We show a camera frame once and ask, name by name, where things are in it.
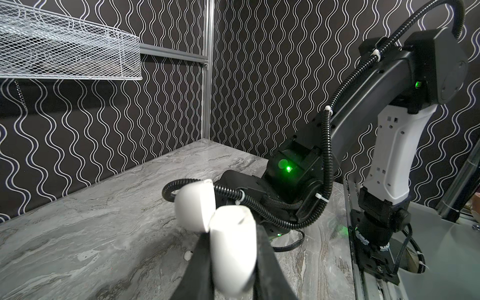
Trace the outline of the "white round charging case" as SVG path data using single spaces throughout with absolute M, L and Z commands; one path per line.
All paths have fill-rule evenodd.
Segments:
M 246 193 L 210 179 L 185 179 L 178 185 L 173 189 L 176 219 L 187 230 L 209 235 L 215 287 L 229 297 L 242 295 L 257 261 L 256 221 L 243 205 Z

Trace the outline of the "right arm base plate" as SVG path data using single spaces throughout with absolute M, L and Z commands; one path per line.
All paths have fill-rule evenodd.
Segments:
M 350 212 L 350 220 L 351 243 L 359 269 L 377 279 L 399 285 L 401 254 L 392 257 L 390 241 L 393 232 L 376 226 L 363 212 L 355 209 Z

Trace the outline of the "white earbud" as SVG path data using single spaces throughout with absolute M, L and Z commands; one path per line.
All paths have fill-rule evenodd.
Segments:
M 186 251 L 186 252 L 184 253 L 184 259 L 185 259 L 186 261 L 190 261 L 192 257 L 193 257 L 193 252 L 192 252 L 192 251 Z

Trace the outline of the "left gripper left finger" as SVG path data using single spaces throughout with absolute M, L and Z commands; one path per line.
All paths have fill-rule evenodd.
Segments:
M 203 233 L 193 250 L 182 280 L 170 300 L 213 300 L 214 298 L 210 235 Z

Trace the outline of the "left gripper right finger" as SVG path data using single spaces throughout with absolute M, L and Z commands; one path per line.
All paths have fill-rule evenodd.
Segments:
M 297 300 L 264 227 L 256 225 L 257 259 L 253 284 L 254 300 Z

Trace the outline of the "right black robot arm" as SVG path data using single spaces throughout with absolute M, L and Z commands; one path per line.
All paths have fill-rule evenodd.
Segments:
M 342 81 L 322 111 L 270 157 L 261 177 L 229 170 L 219 181 L 177 179 L 162 197 L 191 231 L 208 232 L 216 211 L 248 208 L 270 237 L 313 225 L 333 193 L 341 158 L 363 128 L 377 122 L 374 156 L 360 191 L 363 210 L 355 235 L 385 250 L 391 236 L 410 222 L 408 181 L 420 137 L 439 105 L 458 93 L 468 60 L 459 39 L 465 23 L 462 1 L 448 1 L 452 28 L 411 32 L 441 1 L 413 12 L 392 35 L 367 39 L 361 61 Z

